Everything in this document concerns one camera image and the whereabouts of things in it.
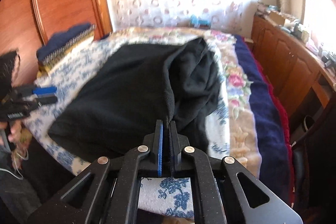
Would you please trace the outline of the person left hand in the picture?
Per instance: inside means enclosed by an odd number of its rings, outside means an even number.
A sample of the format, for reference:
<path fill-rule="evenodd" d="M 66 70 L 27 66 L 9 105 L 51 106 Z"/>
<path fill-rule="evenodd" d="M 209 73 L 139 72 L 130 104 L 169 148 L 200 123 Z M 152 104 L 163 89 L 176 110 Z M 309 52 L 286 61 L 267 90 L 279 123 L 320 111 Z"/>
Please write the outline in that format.
<path fill-rule="evenodd" d="M 21 138 L 22 122 L 20 120 L 15 120 L 10 123 L 0 123 L 1 130 L 5 130 L 7 127 L 11 130 L 11 133 L 7 137 L 8 141 L 11 143 L 17 143 Z"/>

